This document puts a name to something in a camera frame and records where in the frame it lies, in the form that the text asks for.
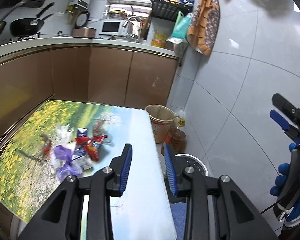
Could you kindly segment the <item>right blue gloved hand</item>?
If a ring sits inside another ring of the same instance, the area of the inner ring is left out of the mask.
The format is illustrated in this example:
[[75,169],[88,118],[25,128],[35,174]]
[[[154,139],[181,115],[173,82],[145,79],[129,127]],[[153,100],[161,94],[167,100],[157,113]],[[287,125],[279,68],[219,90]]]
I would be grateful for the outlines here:
[[300,141],[289,145],[290,162],[278,166],[279,175],[270,194],[277,197],[274,213],[285,227],[294,228],[300,224]]

